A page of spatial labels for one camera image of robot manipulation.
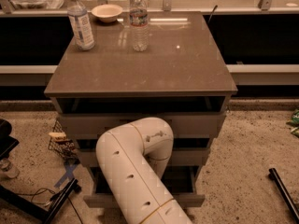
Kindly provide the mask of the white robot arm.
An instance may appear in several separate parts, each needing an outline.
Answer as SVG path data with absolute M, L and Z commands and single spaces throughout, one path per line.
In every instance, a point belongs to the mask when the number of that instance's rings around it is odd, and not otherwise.
M 96 158 L 128 224 L 192 224 L 161 181 L 173 141 L 159 118 L 124 124 L 98 139 Z

